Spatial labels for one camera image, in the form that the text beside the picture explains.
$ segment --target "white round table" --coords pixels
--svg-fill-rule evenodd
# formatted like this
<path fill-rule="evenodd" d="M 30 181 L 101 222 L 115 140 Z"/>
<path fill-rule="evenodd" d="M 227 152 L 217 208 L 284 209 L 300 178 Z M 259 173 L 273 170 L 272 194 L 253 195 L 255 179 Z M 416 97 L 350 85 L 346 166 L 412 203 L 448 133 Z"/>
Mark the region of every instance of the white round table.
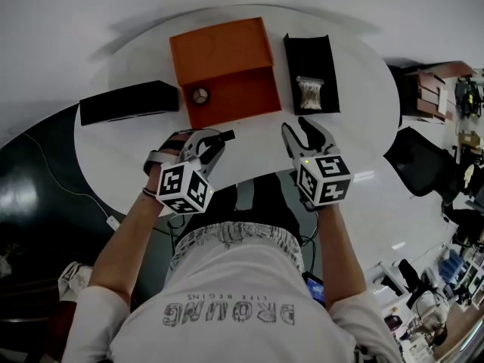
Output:
<path fill-rule="evenodd" d="M 178 86 L 169 37 L 232 20 L 262 17 L 274 55 L 275 79 L 282 111 L 215 126 L 233 129 L 235 140 L 209 177 L 215 189 L 292 166 L 281 138 L 281 124 L 292 125 L 302 141 L 293 113 L 283 37 L 329 35 L 341 113 L 310 117 L 335 137 L 349 169 L 372 171 L 398 131 L 399 97 L 387 66 L 365 43 L 335 24 L 286 8 L 238 5 L 194 12 L 150 29 L 115 53 L 96 75 L 97 93 L 161 80 Z M 173 132 L 190 127 L 185 105 L 162 113 L 112 123 L 81 126 L 79 111 L 74 141 L 79 166 L 93 191 L 110 207 L 127 213 L 147 177 L 143 163 Z"/>

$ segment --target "hand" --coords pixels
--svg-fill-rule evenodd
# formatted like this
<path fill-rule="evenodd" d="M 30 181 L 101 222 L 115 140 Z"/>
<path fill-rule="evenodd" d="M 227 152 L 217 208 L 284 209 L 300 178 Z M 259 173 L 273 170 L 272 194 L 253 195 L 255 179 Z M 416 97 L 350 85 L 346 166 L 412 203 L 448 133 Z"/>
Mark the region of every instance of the hand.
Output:
<path fill-rule="evenodd" d="M 189 133 L 181 133 L 178 135 L 172 135 L 167 141 L 187 141 L 190 138 Z M 164 154 L 171 154 L 173 156 L 178 156 L 180 154 L 179 150 L 176 149 L 162 149 L 160 152 Z M 158 188 L 158 182 L 160 180 L 161 174 L 161 165 L 156 164 L 152 165 L 150 169 L 150 177 L 148 179 L 148 183 L 146 184 L 146 189 L 156 193 Z"/>

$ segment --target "box lid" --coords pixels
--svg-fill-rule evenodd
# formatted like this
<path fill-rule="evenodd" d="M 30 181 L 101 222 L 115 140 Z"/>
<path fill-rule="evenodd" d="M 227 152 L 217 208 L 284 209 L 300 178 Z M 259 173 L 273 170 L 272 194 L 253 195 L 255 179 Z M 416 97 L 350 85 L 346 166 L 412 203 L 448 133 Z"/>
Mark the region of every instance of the box lid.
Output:
<path fill-rule="evenodd" d="M 169 42 L 181 86 L 274 64 L 261 17 L 196 29 Z"/>

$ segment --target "open box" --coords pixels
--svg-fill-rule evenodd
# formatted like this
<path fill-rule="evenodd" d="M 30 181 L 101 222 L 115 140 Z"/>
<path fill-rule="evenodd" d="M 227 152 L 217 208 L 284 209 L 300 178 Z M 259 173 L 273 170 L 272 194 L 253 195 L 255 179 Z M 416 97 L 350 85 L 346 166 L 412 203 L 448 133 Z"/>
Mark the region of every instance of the open box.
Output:
<path fill-rule="evenodd" d="M 193 128 L 281 109 L 261 17 L 196 29 L 169 41 Z M 209 92 L 205 104 L 193 100 L 198 88 Z"/>

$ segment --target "black chair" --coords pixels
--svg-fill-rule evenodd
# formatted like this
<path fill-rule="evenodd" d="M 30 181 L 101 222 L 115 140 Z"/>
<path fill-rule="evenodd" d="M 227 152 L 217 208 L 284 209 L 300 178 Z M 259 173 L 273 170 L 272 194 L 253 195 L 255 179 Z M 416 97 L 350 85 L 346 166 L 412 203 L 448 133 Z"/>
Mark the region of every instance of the black chair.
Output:
<path fill-rule="evenodd" d="M 397 133 L 385 158 L 415 196 L 437 192 L 451 204 L 464 187 L 464 175 L 451 154 L 412 128 Z"/>

